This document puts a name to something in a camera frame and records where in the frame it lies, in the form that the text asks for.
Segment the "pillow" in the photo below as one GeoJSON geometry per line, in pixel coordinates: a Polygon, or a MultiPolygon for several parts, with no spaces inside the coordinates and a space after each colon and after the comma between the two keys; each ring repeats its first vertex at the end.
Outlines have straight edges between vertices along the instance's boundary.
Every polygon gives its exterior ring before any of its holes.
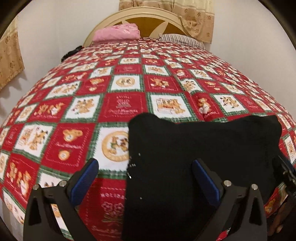
{"type": "Polygon", "coordinates": [[[138,26],[135,23],[129,23],[99,29],[95,32],[93,41],[139,39],[140,37],[138,26]]]}
{"type": "Polygon", "coordinates": [[[161,34],[159,35],[160,38],[158,39],[161,42],[170,42],[174,44],[183,44],[189,47],[200,48],[206,50],[203,42],[198,41],[194,38],[190,38],[185,35],[181,34],[161,34]]]}

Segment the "bedspread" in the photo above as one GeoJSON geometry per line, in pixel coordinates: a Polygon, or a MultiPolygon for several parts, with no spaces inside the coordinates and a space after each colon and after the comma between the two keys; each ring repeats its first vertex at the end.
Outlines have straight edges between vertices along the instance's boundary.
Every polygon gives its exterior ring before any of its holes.
{"type": "MultiPolygon", "coordinates": [[[[294,163],[295,121],[254,81],[211,53],[151,39],[84,48],[53,68],[23,96],[0,128],[1,198],[23,223],[30,190],[57,185],[99,161],[79,208],[98,240],[120,240],[128,127],[142,112],[175,123],[278,116],[279,147],[294,163]]],[[[286,197],[282,184],[265,205],[269,216],[286,197]]],[[[56,205],[63,234],[71,238],[56,205]]]]}

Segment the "floral curtain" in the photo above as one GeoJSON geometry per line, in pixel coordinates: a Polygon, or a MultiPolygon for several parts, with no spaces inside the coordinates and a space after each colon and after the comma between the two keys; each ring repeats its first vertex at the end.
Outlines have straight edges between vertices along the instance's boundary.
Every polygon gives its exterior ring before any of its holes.
{"type": "Polygon", "coordinates": [[[24,69],[15,18],[0,39],[0,91],[24,69]]]}
{"type": "Polygon", "coordinates": [[[120,0],[119,10],[130,7],[157,7],[177,14],[195,39],[211,43],[215,0],[120,0]]]}

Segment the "blue gripper pad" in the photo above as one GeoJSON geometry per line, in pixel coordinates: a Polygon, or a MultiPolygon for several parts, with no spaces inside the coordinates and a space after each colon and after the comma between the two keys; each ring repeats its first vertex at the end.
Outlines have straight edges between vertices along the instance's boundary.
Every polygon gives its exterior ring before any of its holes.
{"type": "Polygon", "coordinates": [[[222,180],[201,159],[193,161],[192,171],[209,204],[218,208],[224,192],[222,180]]]}
{"type": "Polygon", "coordinates": [[[67,194],[73,206],[80,205],[99,170],[99,163],[91,158],[84,167],[75,172],[69,180],[67,194]]]}

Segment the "pink pillow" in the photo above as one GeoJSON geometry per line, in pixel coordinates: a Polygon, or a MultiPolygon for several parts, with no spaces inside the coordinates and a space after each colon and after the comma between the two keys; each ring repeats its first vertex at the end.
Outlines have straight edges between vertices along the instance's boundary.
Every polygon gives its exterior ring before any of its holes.
{"type": "Polygon", "coordinates": [[[139,39],[140,37],[138,26],[135,23],[129,23],[99,29],[95,32],[93,41],[139,39]]]}

